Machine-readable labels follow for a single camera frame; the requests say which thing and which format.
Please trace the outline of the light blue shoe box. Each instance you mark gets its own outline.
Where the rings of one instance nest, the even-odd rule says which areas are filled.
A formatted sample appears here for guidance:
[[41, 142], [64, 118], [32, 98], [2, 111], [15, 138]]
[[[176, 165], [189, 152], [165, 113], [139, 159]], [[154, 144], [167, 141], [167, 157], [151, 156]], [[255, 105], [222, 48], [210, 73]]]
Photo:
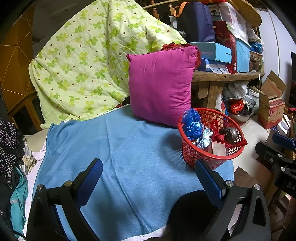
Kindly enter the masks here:
[[215, 42], [190, 42], [190, 44], [198, 47], [204, 59], [223, 63], [232, 62], [232, 51], [224, 45]]

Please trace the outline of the woven basket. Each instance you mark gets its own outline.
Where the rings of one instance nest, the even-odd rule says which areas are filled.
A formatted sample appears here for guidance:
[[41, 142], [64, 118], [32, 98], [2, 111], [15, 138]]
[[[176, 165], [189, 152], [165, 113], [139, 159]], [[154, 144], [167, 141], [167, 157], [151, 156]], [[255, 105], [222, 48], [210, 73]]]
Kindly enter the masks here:
[[259, 54], [257, 52], [254, 51], [250, 51], [250, 61], [252, 62], [261, 62], [262, 61], [262, 54]]

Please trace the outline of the dark fuzzy ball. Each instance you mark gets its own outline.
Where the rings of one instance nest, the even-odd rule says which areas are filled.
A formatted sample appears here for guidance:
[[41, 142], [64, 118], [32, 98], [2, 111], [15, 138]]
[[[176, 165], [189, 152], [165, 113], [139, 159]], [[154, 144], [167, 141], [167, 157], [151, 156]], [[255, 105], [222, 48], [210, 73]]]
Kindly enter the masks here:
[[233, 127], [222, 128], [219, 130], [221, 135], [224, 135], [224, 140], [231, 145], [235, 144], [235, 140], [238, 138], [238, 132]]

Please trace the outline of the wooden bench table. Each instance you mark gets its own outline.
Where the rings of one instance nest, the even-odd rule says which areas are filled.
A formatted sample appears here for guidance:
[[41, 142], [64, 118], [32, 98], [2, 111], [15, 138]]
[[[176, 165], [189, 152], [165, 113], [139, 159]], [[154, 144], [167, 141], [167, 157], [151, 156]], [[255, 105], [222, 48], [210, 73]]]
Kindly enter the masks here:
[[224, 84], [252, 81], [264, 75], [264, 72], [216, 74], [194, 71], [191, 82], [191, 106], [215, 109], [217, 96], [222, 94]]

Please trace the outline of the red wrapper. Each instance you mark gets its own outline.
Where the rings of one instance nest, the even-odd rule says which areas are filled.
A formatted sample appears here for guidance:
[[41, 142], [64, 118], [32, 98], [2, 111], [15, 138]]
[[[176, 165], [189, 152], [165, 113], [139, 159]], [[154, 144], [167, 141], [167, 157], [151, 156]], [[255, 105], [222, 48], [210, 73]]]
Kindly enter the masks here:
[[247, 140], [244, 139], [244, 140], [241, 140], [241, 141], [238, 141], [236, 142], [235, 141], [235, 144], [234, 145], [231, 145], [231, 144], [228, 144], [225, 140], [224, 140], [224, 135], [221, 135], [219, 133], [219, 130], [221, 128], [219, 128], [219, 122], [217, 120], [213, 120], [211, 121], [211, 130], [213, 132], [213, 135], [211, 136], [211, 139], [213, 141], [216, 141], [216, 142], [221, 142], [221, 143], [224, 143], [225, 144], [225, 147], [226, 148], [236, 148], [236, 147], [243, 147], [245, 145], [248, 144]]

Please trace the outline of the clear plastic storage box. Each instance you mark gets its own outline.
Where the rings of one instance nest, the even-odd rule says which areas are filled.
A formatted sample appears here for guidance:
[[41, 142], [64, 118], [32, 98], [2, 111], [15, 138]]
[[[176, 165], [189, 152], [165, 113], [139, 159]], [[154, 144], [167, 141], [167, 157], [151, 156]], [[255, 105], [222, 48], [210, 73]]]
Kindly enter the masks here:
[[248, 43], [246, 21], [231, 3], [224, 2], [208, 5], [212, 21], [225, 21], [234, 37]]

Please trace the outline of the navy blue bag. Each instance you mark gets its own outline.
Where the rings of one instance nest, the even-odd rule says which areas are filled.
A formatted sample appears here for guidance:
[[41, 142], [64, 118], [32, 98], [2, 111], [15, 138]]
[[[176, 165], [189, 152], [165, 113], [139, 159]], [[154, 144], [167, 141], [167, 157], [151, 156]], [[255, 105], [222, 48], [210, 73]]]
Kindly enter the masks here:
[[189, 42], [215, 42], [215, 31], [209, 7], [198, 1], [187, 1], [176, 8], [177, 29], [184, 31]]

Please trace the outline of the wooden side cabinet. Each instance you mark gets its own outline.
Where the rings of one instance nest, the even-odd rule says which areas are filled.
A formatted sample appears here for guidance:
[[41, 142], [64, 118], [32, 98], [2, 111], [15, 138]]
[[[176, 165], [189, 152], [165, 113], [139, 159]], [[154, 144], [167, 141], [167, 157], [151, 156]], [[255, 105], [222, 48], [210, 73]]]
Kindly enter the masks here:
[[1, 40], [1, 97], [6, 116], [24, 135], [41, 131], [43, 120], [36, 111], [39, 99], [29, 76], [35, 7], [28, 7]]

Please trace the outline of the red gift box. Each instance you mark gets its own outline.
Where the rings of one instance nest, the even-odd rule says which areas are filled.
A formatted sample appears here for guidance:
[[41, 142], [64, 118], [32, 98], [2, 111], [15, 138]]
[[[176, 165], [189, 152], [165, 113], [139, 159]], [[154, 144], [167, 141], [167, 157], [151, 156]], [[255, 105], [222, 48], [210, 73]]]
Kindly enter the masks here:
[[228, 30], [226, 21], [214, 21], [216, 42], [231, 49], [231, 63], [227, 63], [227, 69], [231, 74], [237, 73], [237, 52], [234, 35]]

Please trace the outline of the blue bed blanket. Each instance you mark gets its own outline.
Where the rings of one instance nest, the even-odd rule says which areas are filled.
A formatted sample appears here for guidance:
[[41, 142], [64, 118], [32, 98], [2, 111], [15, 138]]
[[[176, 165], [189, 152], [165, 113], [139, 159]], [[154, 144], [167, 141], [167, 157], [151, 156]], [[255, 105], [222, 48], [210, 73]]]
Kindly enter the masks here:
[[35, 183], [59, 187], [98, 158], [102, 175], [81, 208], [98, 238], [161, 237], [175, 202], [202, 188], [181, 145], [176, 128], [140, 120], [130, 106], [92, 120], [53, 124]]

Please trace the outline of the orange white small box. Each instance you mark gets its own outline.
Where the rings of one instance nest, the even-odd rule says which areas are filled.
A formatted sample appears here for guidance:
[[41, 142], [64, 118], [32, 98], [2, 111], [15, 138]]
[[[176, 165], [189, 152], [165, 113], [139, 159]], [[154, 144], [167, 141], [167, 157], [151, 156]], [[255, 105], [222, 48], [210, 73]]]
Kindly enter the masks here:
[[206, 151], [212, 155], [216, 156], [226, 156], [226, 147], [224, 143], [212, 141]]

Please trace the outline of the blue white packet box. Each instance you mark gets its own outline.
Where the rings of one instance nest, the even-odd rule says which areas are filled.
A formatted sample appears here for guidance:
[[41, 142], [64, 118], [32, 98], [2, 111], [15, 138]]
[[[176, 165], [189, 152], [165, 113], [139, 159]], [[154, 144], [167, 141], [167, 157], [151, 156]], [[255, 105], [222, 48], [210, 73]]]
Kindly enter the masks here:
[[213, 72], [215, 74], [229, 74], [226, 63], [201, 58], [201, 64], [198, 71]]

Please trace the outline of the white tissue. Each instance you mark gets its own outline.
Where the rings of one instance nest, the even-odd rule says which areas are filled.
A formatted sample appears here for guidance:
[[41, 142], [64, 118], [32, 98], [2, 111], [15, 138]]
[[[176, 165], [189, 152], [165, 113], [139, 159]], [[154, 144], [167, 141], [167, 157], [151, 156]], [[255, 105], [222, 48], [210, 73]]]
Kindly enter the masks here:
[[212, 135], [213, 135], [213, 132], [209, 128], [205, 128], [202, 133], [202, 138], [197, 144], [197, 147], [202, 150], [206, 149], [208, 145], [210, 145], [211, 143]]

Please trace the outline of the black dotted clothing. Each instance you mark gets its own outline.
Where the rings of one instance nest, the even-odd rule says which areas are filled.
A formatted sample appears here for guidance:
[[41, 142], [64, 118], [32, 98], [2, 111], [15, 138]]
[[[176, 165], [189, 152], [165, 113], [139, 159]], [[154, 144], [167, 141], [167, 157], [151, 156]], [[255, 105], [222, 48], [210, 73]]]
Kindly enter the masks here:
[[24, 146], [22, 133], [12, 122], [1, 119], [1, 173], [10, 188], [13, 169], [24, 155]]

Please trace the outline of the blue plastic bag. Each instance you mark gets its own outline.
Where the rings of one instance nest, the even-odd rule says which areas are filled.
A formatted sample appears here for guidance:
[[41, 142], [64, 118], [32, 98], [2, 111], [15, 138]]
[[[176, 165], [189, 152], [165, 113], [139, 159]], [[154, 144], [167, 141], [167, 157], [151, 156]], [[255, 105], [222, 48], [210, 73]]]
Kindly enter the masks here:
[[199, 113], [190, 108], [182, 116], [183, 132], [189, 140], [195, 140], [202, 136], [203, 125]]

